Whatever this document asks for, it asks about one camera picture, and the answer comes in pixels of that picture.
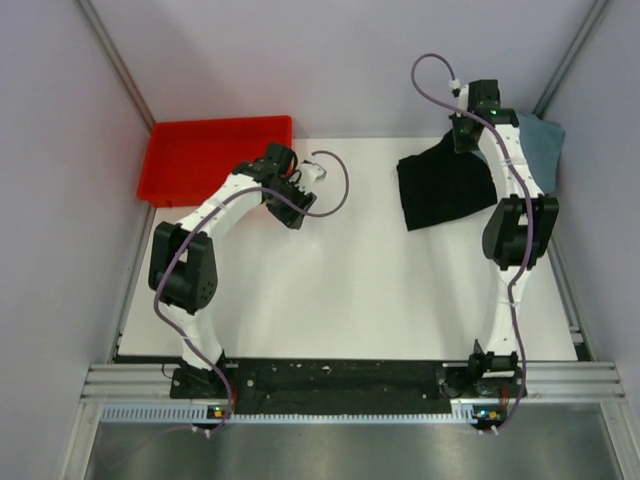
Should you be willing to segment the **light blue folded t-shirt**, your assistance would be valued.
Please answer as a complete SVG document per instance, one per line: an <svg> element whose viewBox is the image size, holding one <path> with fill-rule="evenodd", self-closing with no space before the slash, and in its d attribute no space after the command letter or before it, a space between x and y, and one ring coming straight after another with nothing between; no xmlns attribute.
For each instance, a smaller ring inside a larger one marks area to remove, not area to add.
<svg viewBox="0 0 640 480"><path fill-rule="evenodd" d="M495 125L499 139L484 127L474 154L488 165L499 199L524 198L522 185L531 198L551 194L556 189L564 130L534 115L517 114L517 121L518 126Z"/></svg>

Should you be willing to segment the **aluminium frame rail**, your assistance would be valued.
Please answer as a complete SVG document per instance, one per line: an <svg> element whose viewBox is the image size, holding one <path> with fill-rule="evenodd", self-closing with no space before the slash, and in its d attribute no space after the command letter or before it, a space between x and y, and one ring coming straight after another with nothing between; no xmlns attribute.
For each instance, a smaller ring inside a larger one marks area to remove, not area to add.
<svg viewBox="0 0 640 480"><path fill-rule="evenodd" d="M98 10L90 0L75 0L74 4L82 15L91 34L97 41L99 48L105 55L111 69L118 79L118 82L131 101L134 110L142 121L144 127L148 132L151 132L155 125L154 116L108 29L101 19Z"/></svg>

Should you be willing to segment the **aluminium right corner post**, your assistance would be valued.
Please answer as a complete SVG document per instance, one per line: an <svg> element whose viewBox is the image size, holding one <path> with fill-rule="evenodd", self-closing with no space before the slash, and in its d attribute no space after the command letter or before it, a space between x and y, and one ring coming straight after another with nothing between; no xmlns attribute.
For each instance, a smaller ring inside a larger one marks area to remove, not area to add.
<svg viewBox="0 0 640 480"><path fill-rule="evenodd" d="M556 95L569 76L575 62L604 20L611 4L611 0L596 0L592 2L584 21L581 23L577 33L573 37L557 67L554 69L552 76L546 83L540 98L535 104L532 110L533 115L538 118L545 117Z"/></svg>

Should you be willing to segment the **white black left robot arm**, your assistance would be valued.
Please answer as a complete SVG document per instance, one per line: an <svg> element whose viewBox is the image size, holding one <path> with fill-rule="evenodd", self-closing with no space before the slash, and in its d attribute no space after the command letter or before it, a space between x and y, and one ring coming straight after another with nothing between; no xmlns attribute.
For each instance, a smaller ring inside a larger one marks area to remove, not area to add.
<svg viewBox="0 0 640 480"><path fill-rule="evenodd" d="M299 229L316 200L312 188L325 177L319 164L299 161L291 148L271 143L261 157L235 166L192 213L155 228L148 284L156 315L181 340L176 383L209 397L226 387L227 374L217 364L223 348L208 309L219 283L216 243L261 205L287 228Z"/></svg>

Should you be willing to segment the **black t-shirt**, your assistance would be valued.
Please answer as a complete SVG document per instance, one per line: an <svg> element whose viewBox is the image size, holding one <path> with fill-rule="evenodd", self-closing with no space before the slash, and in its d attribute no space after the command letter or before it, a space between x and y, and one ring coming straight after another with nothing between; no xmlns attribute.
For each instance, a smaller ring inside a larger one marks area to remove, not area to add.
<svg viewBox="0 0 640 480"><path fill-rule="evenodd" d="M454 149L447 132L433 147L398 161L399 195L409 231L462 219L497 204L489 167Z"/></svg>

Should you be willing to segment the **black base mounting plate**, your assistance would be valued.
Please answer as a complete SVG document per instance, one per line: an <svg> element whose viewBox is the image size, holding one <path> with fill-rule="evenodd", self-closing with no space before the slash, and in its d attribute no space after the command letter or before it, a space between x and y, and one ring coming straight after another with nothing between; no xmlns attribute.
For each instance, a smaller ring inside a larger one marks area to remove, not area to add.
<svg viewBox="0 0 640 480"><path fill-rule="evenodd" d="M213 395L171 380L180 400L230 399L235 413L442 413L453 399L514 400L512 393L481 396L467 376L468 360L344 360L225 358L218 366L224 391Z"/></svg>

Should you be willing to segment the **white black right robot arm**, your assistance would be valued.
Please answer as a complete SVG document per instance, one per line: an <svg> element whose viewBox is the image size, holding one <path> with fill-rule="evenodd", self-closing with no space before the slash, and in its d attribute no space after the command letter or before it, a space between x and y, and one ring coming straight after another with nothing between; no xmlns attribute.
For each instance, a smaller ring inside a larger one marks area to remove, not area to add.
<svg viewBox="0 0 640 480"><path fill-rule="evenodd" d="M514 110L501 105L495 80L449 88L457 101L452 122L457 153L478 150L493 181L497 204L484 227L481 246L494 271L495 297L486 326L468 360L467 384L476 394L512 393L523 384L523 341L517 325L531 270L544 256L559 213L559 202L537 184L521 141Z"/></svg>

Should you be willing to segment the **red plastic bin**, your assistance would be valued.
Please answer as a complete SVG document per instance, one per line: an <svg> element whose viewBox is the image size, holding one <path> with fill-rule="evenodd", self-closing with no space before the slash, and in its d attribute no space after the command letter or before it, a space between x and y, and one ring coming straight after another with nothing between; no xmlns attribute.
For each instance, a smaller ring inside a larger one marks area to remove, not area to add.
<svg viewBox="0 0 640 480"><path fill-rule="evenodd" d="M161 122L151 130L137 197L155 208L198 206L268 144L292 145L288 115Z"/></svg>

